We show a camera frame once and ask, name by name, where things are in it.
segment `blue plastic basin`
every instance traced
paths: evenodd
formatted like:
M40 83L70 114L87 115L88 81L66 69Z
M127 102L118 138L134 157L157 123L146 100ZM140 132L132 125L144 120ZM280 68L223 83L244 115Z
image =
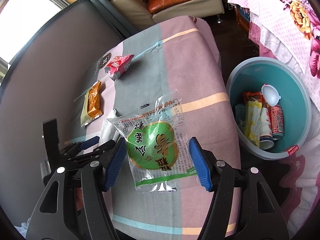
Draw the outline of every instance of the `blue plastic basin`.
M229 76L227 93L233 110L236 104L243 103L241 92L261 91L265 83L274 86L281 96L278 104L284 114L283 138L264 151L249 142L238 127L237 132L249 152L266 160L278 160L289 155L289 147L300 147L306 140L311 124L310 98L301 79L287 65L272 58L255 57L240 63Z

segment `orange snack packet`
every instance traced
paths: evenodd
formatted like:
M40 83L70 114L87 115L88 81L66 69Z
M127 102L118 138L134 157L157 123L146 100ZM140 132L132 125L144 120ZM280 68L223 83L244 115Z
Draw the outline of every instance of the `orange snack packet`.
M95 82L93 86L84 95L84 104L81 112L81 127L91 123L102 115L100 110L100 97L99 90L101 87L101 81Z
M259 103L262 103L262 107L268 108L269 105L268 103L265 101L262 92L256 92L256 93L252 93L252 92L242 92L242 98L244 101L244 104L246 104L248 101L258 101Z

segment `yellow wrapper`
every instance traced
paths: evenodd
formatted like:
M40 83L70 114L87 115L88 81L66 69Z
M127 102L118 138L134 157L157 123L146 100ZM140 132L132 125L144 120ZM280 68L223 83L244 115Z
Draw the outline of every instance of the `yellow wrapper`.
M260 146L260 113L262 103L248 101L245 105L244 136L256 147Z
M102 115L99 97L100 86L101 81L99 80L84 95L84 104L80 117L81 127Z

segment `red snack package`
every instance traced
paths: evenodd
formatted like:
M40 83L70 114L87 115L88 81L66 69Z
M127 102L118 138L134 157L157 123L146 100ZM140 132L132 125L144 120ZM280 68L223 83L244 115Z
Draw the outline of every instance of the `red snack package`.
M118 79L129 68L134 55L116 56L105 67L105 71L108 72L109 77L112 80Z
M244 104L246 104L248 101L258 101L259 103L262 103L262 107L269 108L269 105L265 101L262 92L256 92L251 93L249 92L242 92L242 98L244 101Z

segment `white plastic lid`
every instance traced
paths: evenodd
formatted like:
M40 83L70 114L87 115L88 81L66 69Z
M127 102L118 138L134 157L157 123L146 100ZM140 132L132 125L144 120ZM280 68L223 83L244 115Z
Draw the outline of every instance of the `white plastic lid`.
M269 84L264 84L261 88L261 92L264 99L270 106L275 106L281 99L281 96L279 96L278 91Z

